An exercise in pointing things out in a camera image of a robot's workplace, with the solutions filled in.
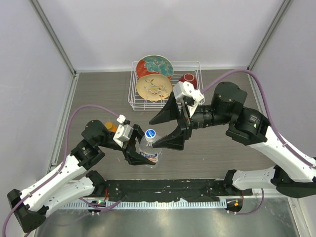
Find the white bottle cap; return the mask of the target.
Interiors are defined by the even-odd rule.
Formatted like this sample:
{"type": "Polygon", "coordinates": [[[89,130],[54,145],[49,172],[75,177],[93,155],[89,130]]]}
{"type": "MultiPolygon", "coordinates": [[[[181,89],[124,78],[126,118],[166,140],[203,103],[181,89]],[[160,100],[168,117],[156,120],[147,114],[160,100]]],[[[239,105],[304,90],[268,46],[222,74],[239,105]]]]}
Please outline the white bottle cap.
{"type": "Polygon", "coordinates": [[[148,129],[148,130],[146,130],[146,132],[145,132],[145,136],[146,136],[146,138],[148,138],[148,139],[154,139],[154,138],[156,137],[156,131],[153,130],[153,129],[148,129]]]}

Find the orange juice bottle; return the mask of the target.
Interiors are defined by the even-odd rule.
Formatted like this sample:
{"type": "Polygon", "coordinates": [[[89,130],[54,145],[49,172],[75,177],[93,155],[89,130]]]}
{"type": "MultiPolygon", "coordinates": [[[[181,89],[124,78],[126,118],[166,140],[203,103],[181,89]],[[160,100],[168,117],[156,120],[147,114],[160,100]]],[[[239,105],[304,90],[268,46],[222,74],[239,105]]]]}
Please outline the orange juice bottle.
{"type": "Polygon", "coordinates": [[[117,126],[114,123],[112,123],[112,122],[106,122],[105,123],[105,127],[110,132],[116,132],[117,131],[117,126]]]}

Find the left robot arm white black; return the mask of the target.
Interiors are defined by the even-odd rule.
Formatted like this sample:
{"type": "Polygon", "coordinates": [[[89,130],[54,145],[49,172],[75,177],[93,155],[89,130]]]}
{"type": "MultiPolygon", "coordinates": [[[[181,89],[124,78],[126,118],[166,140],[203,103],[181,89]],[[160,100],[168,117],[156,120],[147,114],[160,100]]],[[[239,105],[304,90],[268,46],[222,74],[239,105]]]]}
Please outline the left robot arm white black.
{"type": "Polygon", "coordinates": [[[126,121],[112,132],[101,121],[92,120],[81,135],[83,140],[55,169],[28,188],[7,194],[11,213],[24,233],[38,228],[56,209],[74,199],[104,194],[107,182],[92,170],[105,156],[102,147],[121,151],[131,165],[153,164],[136,151],[135,144],[147,135],[137,124],[130,126],[126,121]]]}

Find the clear plastic water bottle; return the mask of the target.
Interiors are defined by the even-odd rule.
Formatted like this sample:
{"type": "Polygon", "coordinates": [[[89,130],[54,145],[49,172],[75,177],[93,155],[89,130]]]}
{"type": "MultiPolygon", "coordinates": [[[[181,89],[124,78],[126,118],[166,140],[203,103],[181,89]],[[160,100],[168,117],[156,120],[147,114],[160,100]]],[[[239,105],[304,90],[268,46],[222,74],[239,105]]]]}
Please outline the clear plastic water bottle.
{"type": "Polygon", "coordinates": [[[146,165],[149,168],[155,168],[156,165],[159,163],[162,157],[162,148],[153,148],[153,142],[160,139],[160,136],[156,134],[154,139],[148,139],[144,135],[139,145],[139,152],[142,156],[147,158],[148,160],[155,162],[155,165],[146,165]]]}

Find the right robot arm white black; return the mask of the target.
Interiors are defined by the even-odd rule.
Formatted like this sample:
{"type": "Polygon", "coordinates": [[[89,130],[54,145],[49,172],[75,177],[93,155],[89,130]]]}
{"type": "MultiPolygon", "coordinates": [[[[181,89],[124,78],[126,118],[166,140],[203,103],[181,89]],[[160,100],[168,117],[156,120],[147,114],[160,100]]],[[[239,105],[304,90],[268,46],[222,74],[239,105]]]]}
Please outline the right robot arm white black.
{"type": "Polygon", "coordinates": [[[199,105],[199,92],[187,82],[175,85],[165,106],[150,120],[160,124],[172,120],[177,127],[169,135],[154,142],[155,148],[182,150],[194,129],[227,125],[226,135],[232,140],[253,148],[274,162],[262,170],[229,170],[223,181],[225,195],[238,195],[248,189],[276,189],[291,198],[304,198],[316,193],[314,158],[277,137],[268,118],[261,112],[244,106],[247,93],[232,82],[221,82],[215,87],[209,105],[199,105]]]}

